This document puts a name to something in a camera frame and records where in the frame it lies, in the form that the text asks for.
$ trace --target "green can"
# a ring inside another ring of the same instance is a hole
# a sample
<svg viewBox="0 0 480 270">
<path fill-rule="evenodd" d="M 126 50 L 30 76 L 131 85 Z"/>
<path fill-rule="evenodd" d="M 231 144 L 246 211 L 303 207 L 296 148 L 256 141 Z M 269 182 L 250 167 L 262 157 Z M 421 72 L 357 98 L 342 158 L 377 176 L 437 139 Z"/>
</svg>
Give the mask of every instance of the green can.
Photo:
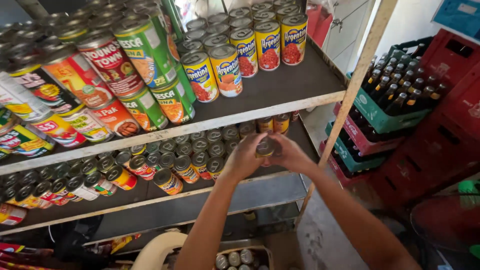
<svg viewBox="0 0 480 270">
<path fill-rule="evenodd" d="M 167 15 L 170 18 L 172 28 L 172 38 L 175 43 L 183 40 L 183 32 L 181 30 L 180 15 L 175 6 L 174 0 L 162 0 L 162 6 L 167 11 Z"/>
<path fill-rule="evenodd" d="M 161 130 L 168 125 L 167 117 L 147 87 L 120 101 L 145 131 Z"/>
<path fill-rule="evenodd" d="M 195 116 L 195 109 L 188 101 L 185 89 L 178 79 L 167 87 L 150 90 L 173 124 L 185 123 Z"/>
<path fill-rule="evenodd" d="M 158 35 L 147 14 L 121 20 L 113 33 L 147 86 L 165 87 L 175 80 L 167 39 Z"/>
<path fill-rule="evenodd" d="M 175 66 L 175 72 L 177 73 L 177 77 L 180 81 L 181 86 L 183 86 L 183 89 L 185 89 L 188 101 L 193 104 L 197 100 L 197 97 L 195 96 L 195 93 L 192 90 L 192 86 L 190 85 L 190 81 L 188 80 L 185 70 L 180 63 Z"/>
<path fill-rule="evenodd" d="M 150 16 L 158 36 L 166 37 L 170 59 L 173 61 L 174 65 L 177 64 L 180 61 L 180 55 L 177 52 L 177 45 L 175 45 L 175 42 L 173 41 L 172 35 L 168 29 L 167 23 L 165 22 L 165 17 L 159 5 L 155 2 L 150 2 L 137 7 L 134 10 L 137 14 L 147 14 Z"/>
</svg>

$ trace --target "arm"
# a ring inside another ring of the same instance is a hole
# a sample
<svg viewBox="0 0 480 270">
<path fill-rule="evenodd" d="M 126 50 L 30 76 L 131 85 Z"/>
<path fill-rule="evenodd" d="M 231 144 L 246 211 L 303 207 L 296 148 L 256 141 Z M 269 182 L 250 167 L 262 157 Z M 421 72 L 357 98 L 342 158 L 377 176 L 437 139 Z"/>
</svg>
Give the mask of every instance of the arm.
<svg viewBox="0 0 480 270">
<path fill-rule="evenodd" d="M 282 153 L 270 158 L 270 162 L 303 173 L 313 181 L 338 225 L 370 269 L 420 269 L 393 233 L 326 176 L 295 142 L 280 134 L 271 137 L 280 143 Z"/>
<path fill-rule="evenodd" d="M 215 265 L 233 192 L 264 162 L 264 158 L 255 158 L 255 149 L 265 136 L 249 135 L 232 152 L 181 248 L 175 270 L 211 270 Z"/>
</svg>

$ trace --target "hand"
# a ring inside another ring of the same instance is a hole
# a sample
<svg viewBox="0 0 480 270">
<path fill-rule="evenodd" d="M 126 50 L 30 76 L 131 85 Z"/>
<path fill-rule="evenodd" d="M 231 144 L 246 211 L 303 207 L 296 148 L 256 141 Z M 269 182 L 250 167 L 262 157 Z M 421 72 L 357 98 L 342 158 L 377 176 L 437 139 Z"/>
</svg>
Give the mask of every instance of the hand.
<svg viewBox="0 0 480 270">
<path fill-rule="evenodd" d="M 279 133 L 272 133 L 269 136 L 281 146 L 281 153 L 275 152 L 272 156 L 268 157 L 269 163 L 280 165 L 289 171 L 303 174 L 306 174 L 310 168 L 317 167 L 317 164 L 303 152 L 296 142 Z"/>
<path fill-rule="evenodd" d="M 230 154 L 222 175 L 234 179 L 236 183 L 248 177 L 265 161 L 265 157 L 257 158 L 257 144 L 267 136 L 267 133 L 250 134 L 243 138 Z"/>
</svg>

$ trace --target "yellow can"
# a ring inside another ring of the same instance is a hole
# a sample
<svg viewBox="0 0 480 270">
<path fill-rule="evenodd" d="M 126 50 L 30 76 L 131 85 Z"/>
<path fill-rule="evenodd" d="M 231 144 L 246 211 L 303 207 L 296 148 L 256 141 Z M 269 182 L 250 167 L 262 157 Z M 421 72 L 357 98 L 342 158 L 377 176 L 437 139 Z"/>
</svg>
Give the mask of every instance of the yellow can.
<svg viewBox="0 0 480 270">
<path fill-rule="evenodd" d="M 237 48 L 233 44 L 221 44 L 208 52 L 215 78 L 224 97 L 232 98 L 243 91 Z"/>
<path fill-rule="evenodd" d="M 280 65 L 280 23 L 263 20 L 255 24 L 258 65 L 261 70 L 273 71 Z"/>
<path fill-rule="evenodd" d="M 255 76 L 258 72 L 258 62 L 253 29 L 240 28 L 232 31 L 230 42 L 237 48 L 241 76 L 243 78 Z"/>
<path fill-rule="evenodd" d="M 212 102 L 218 97 L 215 73 L 208 54 L 204 50 L 193 50 L 180 59 L 199 102 Z"/>
<path fill-rule="evenodd" d="M 307 19 L 303 13 L 282 18 L 282 62 L 295 66 L 303 61 L 307 40 Z"/>
</svg>

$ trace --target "tin can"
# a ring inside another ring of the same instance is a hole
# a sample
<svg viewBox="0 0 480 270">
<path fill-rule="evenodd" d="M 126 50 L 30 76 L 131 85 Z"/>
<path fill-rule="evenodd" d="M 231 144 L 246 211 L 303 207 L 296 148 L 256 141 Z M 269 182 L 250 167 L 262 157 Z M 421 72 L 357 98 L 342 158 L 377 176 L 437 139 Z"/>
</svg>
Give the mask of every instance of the tin can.
<svg viewBox="0 0 480 270">
<path fill-rule="evenodd" d="M 67 163 L 61 163 L 54 167 L 53 169 L 53 179 L 59 179 L 62 177 L 67 177 L 68 173 L 70 172 L 71 167 Z"/>
<path fill-rule="evenodd" d="M 212 176 L 213 180 L 217 180 L 223 171 L 225 161 L 221 157 L 211 157 L 207 161 L 207 170 Z"/>
<path fill-rule="evenodd" d="M 196 18 L 186 23 L 187 31 L 207 28 L 207 20 L 205 18 Z"/>
<path fill-rule="evenodd" d="M 228 268 L 228 259 L 225 255 L 220 254 L 215 258 L 215 266 L 220 270 L 227 270 Z"/>
<path fill-rule="evenodd" d="M 229 21 L 230 21 L 230 17 L 228 16 L 227 13 L 225 12 L 220 12 L 220 13 L 217 13 L 217 14 L 213 14 L 213 15 L 210 15 L 208 16 L 207 18 L 207 21 L 208 21 L 208 24 L 214 24 L 214 23 L 224 23 L 224 24 L 228 24 Z"/>
<path fill-rule="evenodd" d="M 292 117 L 291 117 L 292 122 L 295 122 L 296 120 L 298 120 L 299 116 L 300 116 L 300 111 L 294 110 L 292 112 Z"/>
<path fill-rule="evenodd" d="M 196 152 L 192 156 L 193 167 L 198 172 L 200 177 L 202 177 L 205 180 L 212 179 L 212 176 L 210 175 L 210 173 L 207 170 L 207 161 L 208 161 L 209 158 L 210 158 L 210 156 L 205 151 Z"/>
<path fill-rule="evenodd" d="M 44 117 L 50 108 L 0 70 L 0 103 L 25 121 Z"/>
<path fill-rule="evenodd" d="M 109 141 L 115 136 L 85 105 L 62 118 L 92 143 Z"/>
<path fill-rule="evenodd" d="M 150 168 L 146 164 L 146 158 L 145 156 L 134 156 L 130 160 L 130 169 L 132 170 L 133 173 L 136 175 L 141 176 L 143 179 L 150 181 L 153 179 L 153 175 L 155 174 L 155 170 Z"/>
<path fill-rule="evenodd" d="M 187 39 L 177 46 L 180 57 L 193 50 L 203 50 L 204 44 L 199 39 Z"/>
<path fill-rule="evenodd" d="M 200 179 L 200 175 L 196 172 L 189 156 L 179 156 L 175 159 L 173 167 L 179 175 L 189 184 L 193 184 Z"/>
<path fill-rule="evenodd" d="M 86 188 L 93 189 L 103 196 L 112 196 L 117 191 L 117 186 L 107 181 L 100 172 L 94 172 L 85 178 Z"/>
<path fill-rule="evenodd" d="M 190 141 L 190 134 L 173 137 L 173 140 L 175 141 L 176 144 L 186 143 Z"/>
<path fill-rule="evenodd" d="M 264 20 L 254 28 L 260 69 L 277 69 L 280 65 L 280 23 L 276 20 Z"/>
<path fill-rule="evenodd" d="M 76 46 L 116 96 L 129 96 L 143 88 L 142 78 L 108 30 L 94 31 Z"/>
<path fill-rule="evenodd" d="M 239 130 L 234 125 L 226 126 L 222 130 L 222 137 L 226 141 L 230 140 L 230 139 L 233 139 L 233 138 L 240 138 Z"/>
<path fill-rule="evenodd" d="M 89 108 L 109 102 L 113 94 L 74 45 L 60 49 L 43 62 L 43 69 L 63 83 Z"/>
<path fill-rule="evenodd" d="M 257 119 L 257 126 L 258 126 L 258 131 L 260 133 L 263 133 L 263 132 L 272 133 L 274 131 L 273 117 L 268 116 L 268 117 Z"/>
<path fill-rule="evenodd" d="M 177 148 L 177 143 L 173 139 L 166 139 L 160 144 L 160 153 L 173 152 Z"/>
<path fill-rule="evenodd" d="M 177 159 L 177 157 L 175 156 L 174 153 L 172 152 L 168 152 L 168 153 L 165 153 L 165 154 L 162 154 L 162 156 L 160 157 L 160 167 L 161 168 L 168 168 L 170 169 L 170 171 L 172 171 L 172 173 L 174 175 L 176 175 L 179 179 L 181 179 L 182 177 L 179 175 L 179 173 L 175 170 L 175 168 L 173 167 L 174 163 L 175 163 L 175 159 Z"/>
<path fill-rule="evenodd" d="M 202 131 L 199 131 L 199 132 L 194 132 L 194 133 L 190 133 L 190 140 L 192 140 L 192 142 L 197 139 L 197 138 L 206 138 L 206 132 L 205 130 L 202 130 Z"/>
<path fill-rule="evenodd" d="M 250 17 L 237 17 L 230 21 L 230 27 L 232 31 L 238 28 L 251 28 L 253 27 L 253 20 Z"/>
<path fill-rule="evenodd" d="M 83 198 L 78 197 L 77 195 L 67 191 L 67 178 L 59 178 L 52 183 L 51 192 L 55 195 L 64 197 L 67 200 L 72 202 L 79 202 Z"/>
<path fill-rule="evenodd" d="M 225 142 L 225 151 L 227 151 L 228 154 L 231 154 L 235 148 L 240 143 L 240 139 L 238 138 L 233 138 Z"/>
<path fill-rule="evenodd" d="M 222 131 L 219 128 L 213 128 L 206 134 L 209 143 L 213 143 L 222 139 Z"/>
<path fill-rule="evenodd" d="M 290 123 L 290 113 L 282 113 L 273 117 L 273 131 L 286 135 Z"/>
<path fill-rule="evenodd" d="M 228 35 L 223 34 L 223 33 L 215 33 L 215 34 L 209 34 L 204 38 L 204 46 L 205 50 L 209 51 L 211 48 L 213 48 L 216 45 L 219 44 L 228 44 L 230 43 L 230 40 L 228 39 Z"/>
<path fill-rule="evenodd" d="M 116 164 L 115 161 L 116 161 L 116 159 L 114 159 L 112 156 L 103 157 L 96 163 L 96 168 L 97 168 L 97 170 L 99 170 L 103 173 L 107 173 L 113 166 L 115 166 L 115 164 Z"/>
<path fill-rule="evenodd" d="M 252 11 L 250 10 L 249 7 L 240 7 L 240 8 L 232 9 L 228 14 L 231 18 L 244 17 L 244 16 L 251 17 Z"/>
<path fill-rule="evenodd" d="M 255 76 L 258 72 L 258 63 L 253 29 L 241 28 L 232 31 L 230 42 L 237 48 L 241 76 L 244 78 Z"/>
<path fill-rule="evenodd" d="M 175 152 L 177 153 L 177 156 L 186 155 L 191 157 L 193 155 L 192 145 L 191 143 L 188 143 L 188 142 L 180 143 L 177 145 Z"/>
<path fill-rule="evenodd" d="M 232 98 L 243 90 L 237 49 L 232 44 L 216 45 L 208 52 L 220 93 Z"/>
<path fill-rule="evenodd" d="M 222 141 L 216 141 L 210 144 L 208 147 L 208 154 L 210 157 L 222 157 L 224 158 L 227 152 L 225 151 L 225 145 Z"/>
<path fill-rule="evenodd" d="M 120 165 L 113 166 L 106 174 L 107 181 L 123 190 L 131 190 L 137 185 L 137 176 L 129 173 Z"/>
<path fill-rule="evenodd" d="M 241 264 L 240 254 L 237 251 L 232 251 L 228 254 L 228 262 L 231 266 L 238 267 Z"/>
<path fill-rule="evenodd" d="M 147 87 L 120 101 L 145 131 L 161 130 L 168 125 L 168 119 Z"/>
<path fill-rule="evenodd" d="M 203 40 L 207 35 L 208 34 L 205 29 L 192 30 L 185 33 L 185 40 L 189 40 L 189 39 Z"/>
<path fill-rule="evenodd" d="M 151 91 L 172 124 L 185 123 L 195 116 L 195 109 L 185 96 L 185 90 L 178 79 L 167 87 Z"/>
<path fill-rule="evenodd" d="M 262 10 L 273 10 L 273 4 L 270 2 L 263 2 L 263 3 L 256 3 L 252 5 L 253 15 L 255 15 L 255 13 Z"/>
<path fill-rule="evenodd" d="M 67 191 L 87 201 L 93 201 L 100 196 L 95 190 L 85 186 L 85 179 L 81 175 L 67 181 Z"/>
<path fill-rule="evenodd" d="M 130 137 L 140 131 L 138 122 L 116 98 L 105 106 L 92 111 L 96 117 L 120 137 Z"/>
<path fill-rule="evenodd" d="M 26 208 L 26 209 L 34 209 L 34 208 L 37 208 L 40 205 L 40 202 L 42 200 L 37 199 L 37 198 L 33 198 L 33 197 L 29 197 L 27 199 L 24 199 L 21 202 L 17 202 L 15 200 L 15 196 L 18 194 L 18 191 L 19 191 L 19 189 L 16 186 L 11 186 L 11 187 L 7 188 L 2 193 L 1 202 L 2 203 L 5 202 L 5 203 L 12 204 L 12 205 L 20 206 L 20 207 Z"/>
<path fill-rule="evenodd" d="M 158 171 L 161 169 L 159 165 L 161 157 L 162 157 L 162 154 L 160 154 L 159 152 L 151 153 L 147 156 L 147 159 L 145 162 L 147 163 L 148 167 L 155 169 L 155 171 Z"/>
<path fill-rule="evenodd" d="M 207 151 L 208 149 L 208 140 L 206 138 L 200 137 L 192 141 L 192 150 L 194 153 L 200 151 Z"/>
<path fill-rule="evenodd" d="M 89 159 L 82 164 L 82 173 L 89 175 L 97 171 L 98 160 Z"/>
<path fill-rule="evenodd" d="M 188 80 L 187 74 L 183 70 L 182 64 L 179 62 L 175 66 L 175 72 L 177 73 L 177 78 L 180 81 L 181 86 L 185 90 L 185 93 L 187 94 L 188 101 L 190 104 L 193 104 L 197 98 L 195 97 L 195 94 L 193 92 L 192 86 L 190 85 L 190 81 Z"/>
<path fill-rule="evenodd" d="M 295 66 L 303 61 L 307 40 L 308 16 L 303 13 L 282 18 L 282 62 Z"/>
<path fill-rule="evenodd" d="M 161 144 L 160 141 L 149 142 L 149 143 L 147 143 L 145 150 L 149 154 L 156 153 L 156 152 L 160 151 L 160 144 Z"/>
<path fill-rule="evenodd" d="M 130 153 L 132 153 L 133 156 L 144 155 L 146 149 L 147 149 L 147 144 L 135 145 L 130 147 Z"/>
<path fill-rule="evenodd" d="M 269 157 L 275 150 L 275 141 L 266 136 L 257 144 L 256 156 L 257 157 Z"/>
<path fill-rule="evenodd" d="M 2 203 L 0 205 L 0 224 L 4 225 L 17 225 L 27 216 L 27 210 Z"/>
<path fill-rule="evenodd" d="M 21 119 L 7 109 L 0 110 L 0 144 L 29 158 L 50 152 L 53 145 L 20 125 Z"/>
<path fill-rule="evenodd" d="M 182 56 L 180 62 L 198 101 L 214 101 L 218 97 L 218 88 L 208 54 L 192 50 Z"/>
<path fill-rule="evenodd" d="M 249 134 L 256 133 L 254 122 L 242 122 L 239 126 L 240 139 L 245 138 Z"/>
<path fill-rule="evenodd" d="M 52 111 L 60 116 L 81 106 L 81 102 L 70 91 L 41 68 L 38 63 L 27 63 L 8 70 L 13 79 L 30 90 Z"/>
<path fill-rule="evenodd" d="M 299 5 L 295 5 L 295 4 L 284 5 L 276 11 L 276 19 L 279 22 L 282 22 L 283 17 L 285 17 L 287 15 L 293 15 L 293 14 L 296 14 L 296 13 L 300 13 L 300 12 L 301 12 L 301 8 L 300 8 Z"/>
<path fill-rule="evenodd" d="M 113 32 L 147 86 L 165 87 L 175 80 L 166 37 L 159 37 L 147 14 L 123 19 Z"/>
<path fill-rule="evenodd" d="M 44 118 L 33 121 L 31 125 L 67 148 L 78 147 L 87 141 L 82 134 L 52 111 Z"/>
<path fill-rule="evenodd" d="M 169 169 L 163 168 L 157 171 L 153 177 L 153 183 L 165 191 L 168 195 L 175 195 L 183 190 L 183 183 Z"/>
<path fill-rule="evenodd" d="M 64 205 L 69 202 L 62 196 L 53 194 L 50 190 L 52 188 L 52 183 L 48 181 L 43 181 L 39 183 L 36 188 L 33 190 L 32 195 L 35 198 L 40 198 L 46 201 L 49 201 L 55 205 Z"/>
</svg>

